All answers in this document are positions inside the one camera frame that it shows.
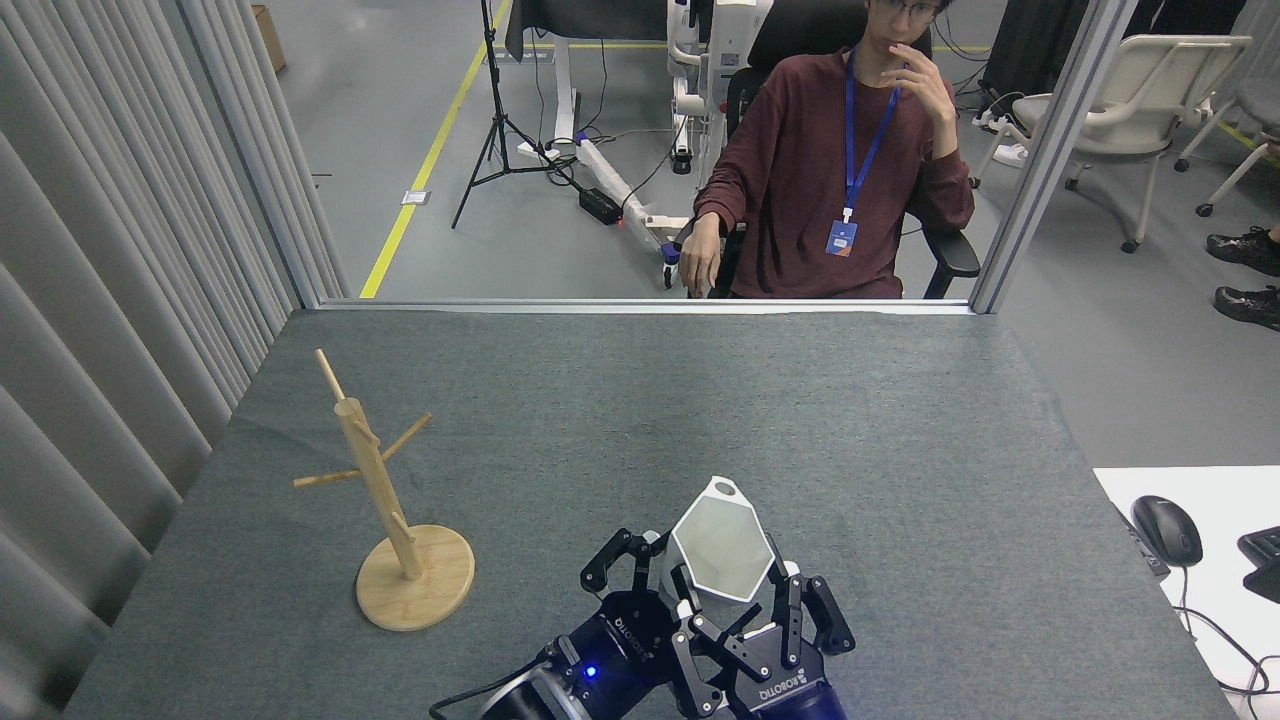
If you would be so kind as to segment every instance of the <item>man's right hand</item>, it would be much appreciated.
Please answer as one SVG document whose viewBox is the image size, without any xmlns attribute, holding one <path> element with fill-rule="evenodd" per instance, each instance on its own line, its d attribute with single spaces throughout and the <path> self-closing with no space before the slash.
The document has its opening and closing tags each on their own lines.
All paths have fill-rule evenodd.
<svg viewBox="0 0 1280 720">
<path fill-rule="evenodd" d="M 689 288 L 690 297 L 703 297 L 704 291 L 716 287 L 721 256 L 719 225 L 716 213 L 698 218 L 694 232 L 680 249 L 680 282 Z"/>
</svg>

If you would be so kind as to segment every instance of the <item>black sneaker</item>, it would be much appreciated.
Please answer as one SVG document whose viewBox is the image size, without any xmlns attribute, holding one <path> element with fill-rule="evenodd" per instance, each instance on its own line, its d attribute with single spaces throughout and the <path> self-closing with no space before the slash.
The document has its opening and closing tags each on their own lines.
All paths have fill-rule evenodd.
<svg viewBox="0 0 1280 720">
<path fill-rule="evenodd" d="M 1219 260 L 1248 265 L 1262 274 L 1280 278 L 1280 242 L 1274 242 L 1268 232 L 1253 225 L 1239 237 L 1211 234 L 1204 240 L 1204 250 Z"/>
<path fill-rule="evenodd" d="M 1213 293 L 1213 309 L 1233 320 L 1280 331 L 1280 290 L 1274 284 L 1257 292 L 1220 287 Z"/>
</svg>

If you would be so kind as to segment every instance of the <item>blue lanyard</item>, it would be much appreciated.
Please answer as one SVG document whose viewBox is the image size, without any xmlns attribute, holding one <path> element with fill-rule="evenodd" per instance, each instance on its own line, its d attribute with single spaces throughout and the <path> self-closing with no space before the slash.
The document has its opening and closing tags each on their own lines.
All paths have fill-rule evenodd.
<svg viewBox="0 0 1280 720">
<path fill-rule="evenodd" d="M 876 131 L 876 137 L 872 140 L 872 146 L 867 149 L 867 156 L 863 158 L 863 167 L 858 170 L 858 177 L 854 177 L 854 55 L 858 53 L 858 47 L 849 51 L 849 67 L 845 69 L 845 222 L 854 213 L 854 204 L 858 201 L 858 195 L 863 191 L 863 183 L 867 182 L 867 173 L 872 169 L 872 160 L 876 159 L 876 154 L 879 151 L 879 146 L 884 142 L 884 133 L 888 131 L 888 120 L 893 117 L 893 110 L 897 109 L 897 96 L 901 95 L 902 88 L 895 87 L 893 94 L 888 97 L 888 108 L 884 109 L 884 117 L 881 118 L 879 129 Z"/>
</svg>

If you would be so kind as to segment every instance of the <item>computer mouse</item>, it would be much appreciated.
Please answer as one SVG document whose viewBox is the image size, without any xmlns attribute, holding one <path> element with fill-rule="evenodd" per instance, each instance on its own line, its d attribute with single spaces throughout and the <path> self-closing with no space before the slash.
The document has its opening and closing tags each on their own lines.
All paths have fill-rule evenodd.
<svg viewBox="0 0 1280 720">
<path fill-rule="evenodd" d="M 1172 501 L 1155 495 L 1139 497 L 1133 501 L 1133 524 L 1147 547 L 1174 568 L 1190 568 L 1204 557 L 1196 523 Z"/>
</svg>

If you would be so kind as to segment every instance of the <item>gray floor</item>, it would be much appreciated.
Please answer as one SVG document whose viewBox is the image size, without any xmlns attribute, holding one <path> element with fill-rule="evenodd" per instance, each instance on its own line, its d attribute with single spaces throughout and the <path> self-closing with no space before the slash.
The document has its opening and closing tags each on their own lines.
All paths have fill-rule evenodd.
<svg viewBox="0 0 1280 720">
<path fill-rule="evenodd" d="M 280 85 L 312 172 L 332 176 L 316 178 L 320 196 L 358 291 L 481 45 L 480 5 L 274 0 L 269 6 L 288 60 Z M 969 51 L 989 46 L 1004 6 L 1004 0 L 957 4 L 948 37 Z M 595 122 L 602 132 L 663 128 L 669 97 L 663 53 L 611 45 L 604 68 L 600 55 L 584 41 L 571 50 L 582 92 L 580 122 L 595 114 L 604 86 Z M 979 68 L 945 49 L 938 64 L 957 85 Z M 525 132 L 549 138 L 553 96 L 553 67 L 502 65 L 504 105 Z M 576 206 L 575 193 L 538 174 L 476 188 L 451 231 L 492 115 L 481 67 L 425 186 L 430 201 L 404 231 L 378 286 L 379 300 L 682 295 L 662 287 L 655 255 L 626 229 L 602 227 Z M 636 132 L 603 150 L 623 178 L 637 183 L 668 142 L 664 133 Z M 963 124 L 970 164 L 988 142 L 989 136 Z M 1119 246 L 1135 224 L 1144 168 L 1098 167 L 1079 192 L 1056 191 L 1020 264 L 1001 315 L 1057 389 L 1094 466 L 1280 464 L 1280 404 L 1266 380 L 1275 372 L 1280 334 L 1228 320 L 1210 305 L 1219 284 L 1261 288 L 1275 281 L 1203 252 L 1210 232 L 1280 220 L 1280 172 L 1260 164 L 1212 218 L 1193 213 L 1247 152 L 1217 132 L 1197 152 L 1192 172 L 1175 173 L 1166 158 L 1147 245 L 1132 256 Z M 1011 168 L 988 170 L 969 228 L 979 255 L 1016 182 Z M 640 197 L 678 215 L 687 213 L 692 190 L 690 177 L 672 176 L 663 163 Z M 900 274 L 908 295 L 923 291 L 931 265 L 923 243 L 904 242 Z M 970 288 L 957 282 L 952 295 L 966 297 Z"/>
</svg>

